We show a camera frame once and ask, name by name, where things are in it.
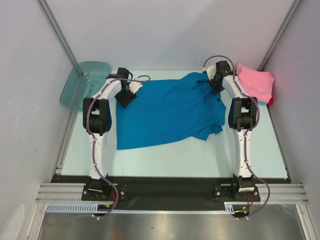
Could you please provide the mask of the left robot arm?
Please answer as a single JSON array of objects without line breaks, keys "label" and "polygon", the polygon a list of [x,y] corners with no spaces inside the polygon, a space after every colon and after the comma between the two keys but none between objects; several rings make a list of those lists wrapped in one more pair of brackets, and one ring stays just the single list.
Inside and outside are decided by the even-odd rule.
[{"label": "left robot arm", "polygon": [[142,87],[132,81],[133,74],[119,67],[116,74],[109,74],[104,85],[93,96],[85,97],[82,103],[83,127],[88,133],[91,149],[89,177],[102,179],[109,174],[117,151],[117,103],[127,107]]}]

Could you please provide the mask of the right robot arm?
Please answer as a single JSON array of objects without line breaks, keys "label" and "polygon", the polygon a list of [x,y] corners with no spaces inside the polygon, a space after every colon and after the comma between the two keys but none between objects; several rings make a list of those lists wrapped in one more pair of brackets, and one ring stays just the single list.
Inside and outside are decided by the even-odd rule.
[{"label": "right robot arm", "polygon": [[255,188],[251,167],[251,136],[257,125],[257,99],[241,86],[239,78],[226,60],[206,68],[208,83],[215,93],[226,91],[231,98],[228,126],[232,129],[236,148],[236,172],[232,177],[231,196],[242,201]]}]

